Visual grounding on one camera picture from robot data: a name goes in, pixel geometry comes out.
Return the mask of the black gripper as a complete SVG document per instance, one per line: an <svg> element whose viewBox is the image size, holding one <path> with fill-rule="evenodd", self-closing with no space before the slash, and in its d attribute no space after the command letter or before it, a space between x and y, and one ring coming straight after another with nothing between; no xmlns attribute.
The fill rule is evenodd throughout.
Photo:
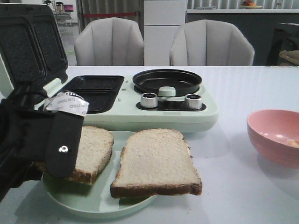
<svg viewBox="0 0 299 224"><path fill-rule="evenodd" d="M33 82L19 81L0 102L0 197L25 181L40 180L34 163L43 161L57 178L72 175L84 118L66 112L35 110Z"/></svg>

